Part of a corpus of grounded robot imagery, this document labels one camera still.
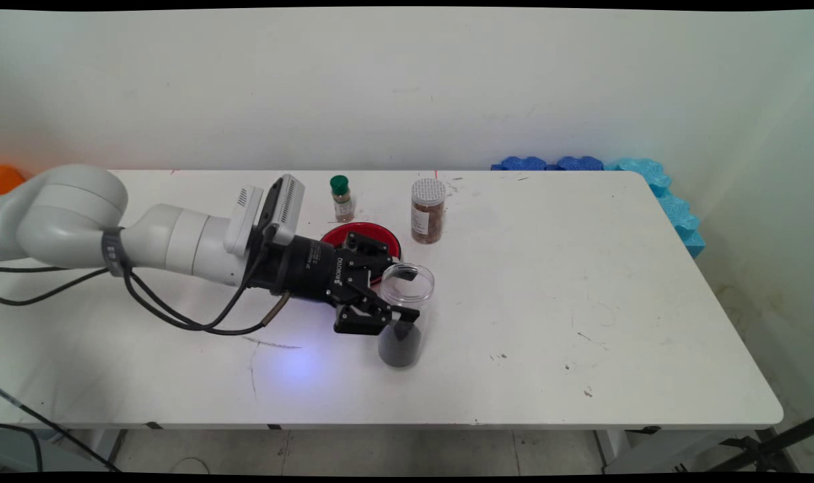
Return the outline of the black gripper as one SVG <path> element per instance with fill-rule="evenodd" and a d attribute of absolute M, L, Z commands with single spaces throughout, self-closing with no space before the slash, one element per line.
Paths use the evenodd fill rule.
<path fill-rule="evenodd" d="M 376 336 L 393 322 L 413 323 L 420 316 L 419 309 L 390 303 L 370 289 L 389 266 L 406 261 L 391 231 L 348 231 L 340 246 L 302 236 L 280 245 L 272 231 L 256 241 L 248 285 L 335 306 L 336 333 Z"/>

